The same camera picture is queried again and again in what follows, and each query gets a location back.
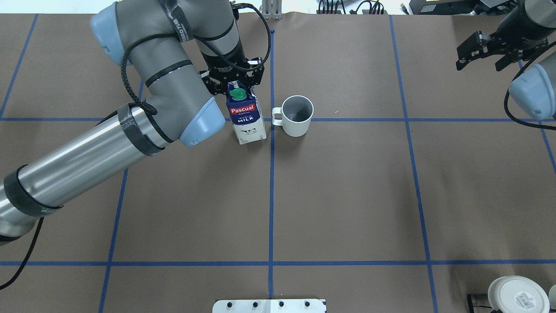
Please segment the black velcro strap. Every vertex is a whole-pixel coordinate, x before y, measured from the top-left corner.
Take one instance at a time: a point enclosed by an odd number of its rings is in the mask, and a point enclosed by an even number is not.
[[[172,23],[174,30],[178,34],[180,42],[193,40],[193,30],[187,22],[187,18],[183,13],[180,5],[176,0],[158,0],[158,3],[166,13],[166,16]]]
[[[118,120],[131,144],[142,154],[152,156],[164,150],[164,148],[155,145],[147,135],[143,135],[137,121],[131,114],[129,105],[121,106],[118,109]]]
[[[192,65],[193,63],[191,63],[191,60],[183,60],[177,63],[174,63],[172,65],[170,65],[169,67],[163,69],[163,70],[159,70],[158,73],[154,74],[151,76],[151,78],[147,79],[147,81],[145,82],[145,86],[149,87],[151,86],[151,84],[157,80],[159,80],[160,78],[162,78],[162,76],[169,74],[181,67],[187,66],[187,65]]]
[[[19,171],[25,166],[4,178],[4,192],[12,205],[21,213],[34,217],[47,216],[60,209],[61,207],[49,207],[40,203],[25,190],[18,177]]]

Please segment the cable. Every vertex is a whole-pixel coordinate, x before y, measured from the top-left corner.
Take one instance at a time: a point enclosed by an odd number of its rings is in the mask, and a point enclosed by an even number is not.
[[[400,4],[400,9],[407,15],[409,15],[409,11],[408,8],[405,6],[405,4]]]
[[[238,65],[233,64],[232,62],[230,62],[228,59],[226,59],[226,57],[220,52],[218,51],[218,49],[214,48],[208,41],[206,41],[204,38],[193,35],[193,38],[199,40],[200,42],[202,42],[205,46],[207,46],[212,52],[214,52],[219,58],[221,58],[224,62],[226,62],[226,64],[228,64],[229,66],[235,68],[238,71],[244,72],[244,73],[248,73],[248,72],[253,72],[256,71],[260,68],[263,67],[263,65],[265,64],[266,60],[268,60],[269,56],[270,56],[270,28],[269,25],[266,23],[265,17],[262,16],[261,12],[259,12],[259,10],[257,10],[257,8],[255,8],[252,4],[249,3],[239,3],[239,4],[234,4],[234,6],[238,9],[243,9],[243,8],[250,8],[253,9],[257,15],[259,15],[259,17],[261,18],[262,22],[265,24],[265,28],[266,28],[266,33],[268,36],[268,41],[269,41],[269,46],[268,49],[266,51],[266,56],[262,59],[262,62],[253,67],[252,69],[246,69],[244,67],[240,67]]]
[[[257,15],[259,15],[259,17],[261,18],[261,20],[263,21],[263,23],[265,24],[265,28],[266,28],[266,33],[268,35],[268,49],[266,51],[266,56],[265,58],[262,60],[262,62],[253,67],[252,69],[246,69],[244,67],[240,67],[238,65],[233,64],[232,62],[230,62],[228,59],[226,59],[226,57],[220,52],[218,51],[218,49],[216,49],[213,45],[211,45],[208,41],[206,41],[204,38],[199,37],[194,35],[193,38],[199,40],[200,42],[202,42],[205,46],[207,46],[212,52],[214,52],[219,58],[221,58],[226,64],[228,64],[229,66],[235,68],[236,70],[239,70],[241,72],[252,72],[252,71],[256,71],[260,68],[263,67],[264,63],[266,62],[266,60],[268,60],[269,56],[270,56],[270,29],[269,29],[269,25],[266,23],[265,17],[262,16],[261,12],[259,12],[259,10],[257,10],[253,5],[248,4],[248,3],[239,3],[239,4],[234,4],[234,8],[237,9],[242,9],[242,8],[251,8],[253,9]],[[156,109],[146,103],[146,102],[141,102],[141,99],[139,99],[139,97],[137,97],[137,95],[135,94],[135,92],[133,92],[133,88],[131,88],[129,79],[127,78],[127,60],[129,59],[130,53],[131,51],[136,48],[137,46],[139,46],[140,44],[147,42],[149,40],[153,40],[153,39],[157,39],[157,38],[171,38],[171,37],[175,37],[178,38],[176,33],[159,33],[159,34],[154,34],[154,35],[150,35],[150,36],[146,36],[142,39],[137,40],[136,42],[132,43],[124,52],[123,54],[123,58],[122,58],[122,63],[121,63],[121,74],[122,74],[122,81],[123,81],[123,85],[125,86],[127,93],[130,95],[131,99],[133,99],[133,103],[130,104],[131,106],[139,106],[140,108],[143,109],[143,111],[145,111],[145,113],[150,114],[150,115],[156,115],[157,111]],[[117,114],[116,111],[110,113],[107,117],[105,117],[102,121],[100,121],[98,124],[108,120],[109,118],[115,116]]]
[[[556,45],[556,41],[549,44],[545,49],[537,52],[537,54],[531,58],[531,60],[529,60],[529,62],[527,62],[527,64],[525,64],[525,66],[523,66],[519,72],[517,73],[517,75],[514,77],[514,79],[512,79],[512,81],[516,80],[519,76],[521,76],[521,74],[523,74],[523,72],[525,72],[525,70],[531,65],[533,64],[533,62],[538,59],[541,55],[543,55],[545,52],[547,52],[550,48],[554,47]],[[510,110],[508,109],[508,99],[510,98],[510,90],[508,89],[506,91],[506,96],[504,97],[504,111],[506,112],[506,115],[508,115],[512,121],[521,124],[523,126],[528,126],[528,127],[533,127],[533,128],[540,128],[540,129],[549,129],[549,130],[556,130],[555,126],[548,126],[548,125],[542,125],[542,124],[533,124],[533,123],[528,123],[526,121],[522,121],[518,118],[516,118],[512,113],[510,113]]]
[[[370,1],[370,0],[364,0],[361,3],[359,3],[359,5],[357,6],[357,9],[355,10],[350,10],[349,13],[350,14],[357,14],[357,11],[359,11],[359,8],[363,5],[363,3],[368,3],[369,4],[369,12],[371,11],[371,9],[373,8],[373,2],[374,1]]]
[[[350,10],[349,13],[350,14],[357,14],[357,12],[359,11],[359,8],[363,5],[363,3],[368,3],[369,4],[369,14],[378,14],[378,12],[376,12],[377,9],[380,9],[380,7],[382,7],[382,12],[384,14],[384,5],[382,3],[380,3],[378,0],[377,1],[373,1],[373,0],[364,0],[361,3],[359,3],[359,5],[357,6],[357,9],[355,10]]]
[[[4,285],[0,286],[0,290],[6,289],[8,286],[13,284],[13,282],[15,282],[16,279],[19,277],[19,274],[21,274],[21,272],[23,271],[23,268],[25,267],[25,265],[29,261],[29,258],[31,257],[31,253],[33,253],[35,243],[37,243],[38,234],[41,232],[41,227],[42,227],[42,222],[43,221],[44,221],[44,217],[41,217],[38,220],[37,229],[35,230],[35,234],[33,235],[33,240],[31,240],[31,245],[29,246],[29,250],[27,251],[27,254],[25,255],[25,258],[23,258],[23,262],[21,262],[21,265],[17,269],[17,272],[13,275],[12,279],[10,279]]]
[[[130,56],[131,51],[137,47],[138,45],[147,42],[149,40],[153,40],[153,39],[157,39],[157,38],[169,38],[169,37],[175,37],[176,39],[177,34],[176,33],[159,33],[159,34],[155,34],[155,35],[150,35],[147,37],[144,37],[142,39],[137,40],[136,42],[132,43],[124,52],[123,54],[123,58],[122,58],[122,63],[120,66],[120,70],[121,70],[121,74],[122,74],[122,80],[123,80],[123,85],[126,87],[127,93],[130,95],[131,99],[133,99],[133,101],[136,104],[141,103],[141,99],[139,99],[137,97],[137,95],[135,95],[135,92],[133,92],[133,89],[130,86],[130,81],[127,79],[127,59]]]

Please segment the green bottle cap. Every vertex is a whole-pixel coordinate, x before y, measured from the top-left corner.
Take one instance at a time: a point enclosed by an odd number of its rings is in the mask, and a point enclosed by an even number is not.
[[[230,91],[230,96],[234,98],[234,100],[243,100],[247,98],[245,94],[245,90],[242,88],[235,88],[234,90]]]

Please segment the milk carton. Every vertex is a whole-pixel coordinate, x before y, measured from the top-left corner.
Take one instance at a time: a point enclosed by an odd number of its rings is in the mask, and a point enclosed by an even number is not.
[[[253,90],[239,81],[228,83],[226,106],[240,144],[266,139],[265,123]]]

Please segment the white plastic lid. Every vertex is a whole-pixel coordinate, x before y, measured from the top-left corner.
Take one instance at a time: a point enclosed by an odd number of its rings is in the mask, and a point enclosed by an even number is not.
[[[550,291],[548,292],[548,300],[550,301],[550,306],[556,309],[556,285],[550,288]]]
[[[494,310],[504,313],[548,313],[547,293],[536,282],[521,276],[504,276],[488,288],[488,300]]]

